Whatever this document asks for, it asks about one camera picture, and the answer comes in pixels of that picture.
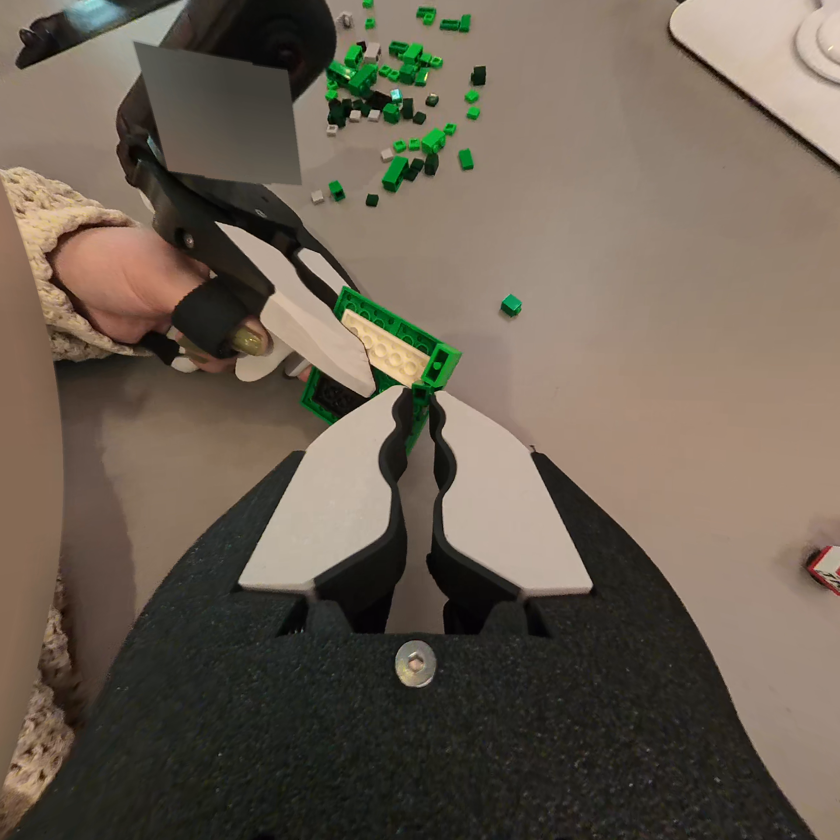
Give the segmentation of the person's left forearm knit sleeve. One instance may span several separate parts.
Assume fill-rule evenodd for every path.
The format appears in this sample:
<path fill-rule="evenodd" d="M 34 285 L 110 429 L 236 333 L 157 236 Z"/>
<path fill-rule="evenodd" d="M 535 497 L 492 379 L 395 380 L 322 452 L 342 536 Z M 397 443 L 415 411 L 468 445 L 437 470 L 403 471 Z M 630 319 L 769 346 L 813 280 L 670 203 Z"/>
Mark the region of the person's left forearm knit sleeve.
<path fill-rule="evenodd" d="M 94 329 L 54 282 L 49 257 L 59 241 L 82 228 L 139 228 L 119 210 L 79 194 L 68 184 L 24 167 L 1 170 L 7 198 L 24 242 L 54 362 L 101 360 L 112 354 L 150 358 L 152 353 L 117 343 Z"/>

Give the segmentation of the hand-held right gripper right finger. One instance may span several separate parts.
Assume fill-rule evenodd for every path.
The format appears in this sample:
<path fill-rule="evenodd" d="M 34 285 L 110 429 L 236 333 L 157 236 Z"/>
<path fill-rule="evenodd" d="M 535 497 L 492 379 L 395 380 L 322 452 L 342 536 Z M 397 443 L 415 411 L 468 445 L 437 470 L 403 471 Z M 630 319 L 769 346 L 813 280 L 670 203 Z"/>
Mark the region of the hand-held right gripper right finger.
<path fill-rule="evenodd" d="M 449 634 L 478 634 L 495 607 L 590 595 L 592 578 L 541 466 L 515 435 L 446 391 L 429 407 L 433 532 L 427 567 Z"/>

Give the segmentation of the white round object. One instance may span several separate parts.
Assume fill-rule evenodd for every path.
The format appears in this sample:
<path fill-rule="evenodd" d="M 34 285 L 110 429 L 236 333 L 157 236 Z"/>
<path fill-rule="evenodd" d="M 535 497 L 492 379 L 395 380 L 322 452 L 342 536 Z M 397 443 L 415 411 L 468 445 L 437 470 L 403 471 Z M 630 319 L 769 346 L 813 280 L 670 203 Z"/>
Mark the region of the white round object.
<path fill-rule="evenodd" d="M 839 84 L 839 2 L 822 1 L 795 36 L 798 57 L 817 76 Z"/>

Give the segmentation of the pile of green lego bricks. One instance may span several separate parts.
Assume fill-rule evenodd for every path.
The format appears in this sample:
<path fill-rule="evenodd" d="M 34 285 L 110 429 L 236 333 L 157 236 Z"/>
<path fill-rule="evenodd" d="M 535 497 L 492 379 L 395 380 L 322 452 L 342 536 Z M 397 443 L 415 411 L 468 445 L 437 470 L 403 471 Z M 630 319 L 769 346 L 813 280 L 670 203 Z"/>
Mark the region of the pile of green lego bricks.
<path fill-rule="evenodd" d="M 349 197 L 378 207 L 402 187 L 454 164 L 472 172 L 467 138 L 482 120 L 487 66 L 467 57 L 476 30 L 466 2 L 406 2 L 404 38 L 386 35 L 389 2 L 361 2 L 334 19 L 339 50 L 322 76 L 321 136 L 336 154 L 311 204 Z"/>

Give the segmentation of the red and white lego block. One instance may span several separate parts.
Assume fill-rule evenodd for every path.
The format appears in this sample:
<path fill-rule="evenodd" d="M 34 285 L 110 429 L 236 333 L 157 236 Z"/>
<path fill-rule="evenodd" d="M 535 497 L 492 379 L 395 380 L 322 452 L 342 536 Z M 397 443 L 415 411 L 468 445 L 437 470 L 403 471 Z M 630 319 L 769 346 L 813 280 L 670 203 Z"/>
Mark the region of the red and white lego block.
<path fill-rule="evenodd" d="M 819 585 L 839 595 L 839 546 L 829 544 L 814 549 L 806 557 L 805 571 Z"/>

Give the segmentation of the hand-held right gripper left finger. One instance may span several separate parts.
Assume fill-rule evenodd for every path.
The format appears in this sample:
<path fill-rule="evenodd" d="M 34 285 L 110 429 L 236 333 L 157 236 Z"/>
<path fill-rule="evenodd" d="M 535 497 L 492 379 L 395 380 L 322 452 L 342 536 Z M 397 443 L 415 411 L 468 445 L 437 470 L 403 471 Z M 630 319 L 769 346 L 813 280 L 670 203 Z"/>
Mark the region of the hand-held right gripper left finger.
<path fill-rule="evenodd" d="M 317 437 L 250 555 L 249 592 L 336 602 L 360 634 L 385 630 L 406 567 L 397 486 L 407 466 L 411 392 L 394 385 Z"/>

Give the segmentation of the person's left hand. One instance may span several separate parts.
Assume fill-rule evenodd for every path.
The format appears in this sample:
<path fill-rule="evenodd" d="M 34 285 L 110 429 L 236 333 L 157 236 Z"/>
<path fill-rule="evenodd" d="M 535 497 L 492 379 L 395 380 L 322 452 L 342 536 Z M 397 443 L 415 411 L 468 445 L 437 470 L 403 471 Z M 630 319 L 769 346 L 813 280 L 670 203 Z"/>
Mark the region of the person's left hand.
<path fill-rule="evenodd" d="M 30 264 L 55 361 L 151 356 L 144 337 L 168 340 L 176 307 L 212 276 L 121 212 L 80 205 L 46 218 Z"/>

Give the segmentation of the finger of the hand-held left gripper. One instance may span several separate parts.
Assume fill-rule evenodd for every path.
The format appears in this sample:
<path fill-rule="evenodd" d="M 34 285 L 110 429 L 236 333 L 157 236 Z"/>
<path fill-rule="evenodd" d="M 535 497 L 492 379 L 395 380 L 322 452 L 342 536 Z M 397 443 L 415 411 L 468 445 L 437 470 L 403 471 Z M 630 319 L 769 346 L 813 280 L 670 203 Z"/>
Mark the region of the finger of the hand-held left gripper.
<path fill-rule="evenodd" d="M 363 397 L 375 380 L 363 342 L 301 282 L 287 257 L 239 227 L 217 223 L 274 288 L 259 320 L 314 367 Z"/>
<path fill-rule="evenodd" d="M 299 229 L 287 258 L 303 285 L 333 312 L 345 288 L 360 288 L 334 255 L 307 229 Z"/>

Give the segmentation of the green and white lego plate assembly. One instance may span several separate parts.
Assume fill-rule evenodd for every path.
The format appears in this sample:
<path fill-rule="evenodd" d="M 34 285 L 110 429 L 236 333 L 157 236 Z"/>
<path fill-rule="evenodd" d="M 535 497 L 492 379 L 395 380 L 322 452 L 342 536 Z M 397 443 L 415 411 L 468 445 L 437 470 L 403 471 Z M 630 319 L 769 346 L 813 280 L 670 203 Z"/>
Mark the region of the green and white lego plate assembly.
<path fill-rule="evenodd" d="M 372 368 L 374 395 L 395 385 L 412 392 L 413 425 L 406 440 L 409 455 L 427 422 L 430 396 L 446 386 L 461 351 L 348 287 L 339 294 L 333 313 L 362 341 Z M 312 367 L 300 405 L 331 425 L 366 401 Z"/>

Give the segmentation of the white mat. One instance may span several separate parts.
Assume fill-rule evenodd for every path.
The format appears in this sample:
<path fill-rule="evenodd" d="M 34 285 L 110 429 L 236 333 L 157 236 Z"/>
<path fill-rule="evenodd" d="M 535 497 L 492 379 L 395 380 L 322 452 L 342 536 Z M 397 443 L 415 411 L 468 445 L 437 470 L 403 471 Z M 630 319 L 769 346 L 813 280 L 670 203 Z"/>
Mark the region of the white mat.
<path fill-rule="evenodd" d="M 795 36 L 822 1 L 686 1 L 672 38 L 803 141 L 839 164 L 839 84 L 798 57 Z"/>

